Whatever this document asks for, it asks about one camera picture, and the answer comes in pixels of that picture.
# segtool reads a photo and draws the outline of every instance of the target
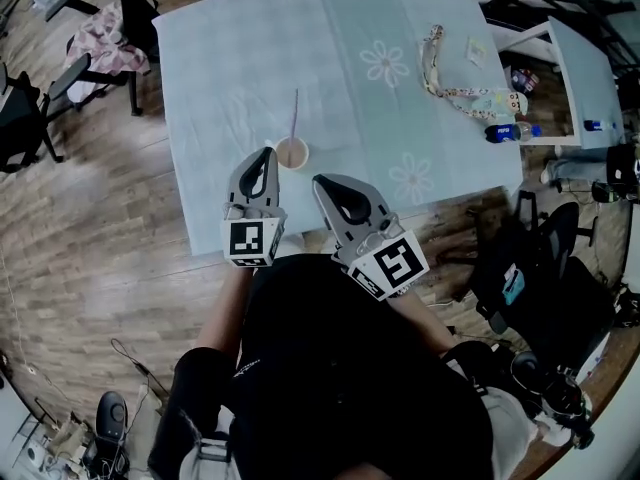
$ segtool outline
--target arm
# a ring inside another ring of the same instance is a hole
[[[236,361],[252,280],[251,268],[229,270],[213,306],[213,312],[200,331],[196,347],[219,350]]]
[[[442,357],[456,346],[457,341],[442,321],[426,307],[414,290],[404,295],[387,299],[389,305],[409,320],[424,338],[427,347]]]

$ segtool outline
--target wooden floor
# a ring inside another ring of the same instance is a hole
[[[158,1],[167,12],[196,0]],[[82,19],[65,9],[45,24],[42,13],[21,0],[9,37],[0,41],[9,73],[25,70],[34,84],[48,87],[62,72],[65,44]],[[43,150],[39,164],[0,181],[0,245],[15,298],[14,312],[2,280],[0,348],[27,402],[39,397],[58,418],[73,410],[93,421],[101,394],[110,389],[135,401],[143,379],[111,349],[111,338],[169,387],[172,369],[193,343],[228,268],[219,254],[190,255],[157,68],[139,81],[139,94],[143,117],[130,116],[126,89],[113,90],[52,125],[66,162],[54,164]],[[582,224],[599,214],[596,247],[578,239],[576,253],[613,283],[621,273],[629,207],[620,202],[597,210],[589,194],[542,187],[537,176],[551,156],[549,148],[523,149],[524,186],[539,194],[541,211],[578,199],[584,203]],[[435,263],[439,252],[475,242],[465,215],[469,207],[482,209],[494,225],[508,212],[507,198],[495,189],[434,204],[405,221],[417,229],[432,265],[418,288],[428,304],[449,301],[470,273],[469,267]],[[319,250],[326,236],[308,233],[308,249]],[[490,336],[474,308],[473,296],[463,304],[434,306],[463,334]],[[508,337],[518,343],[517,336]]]

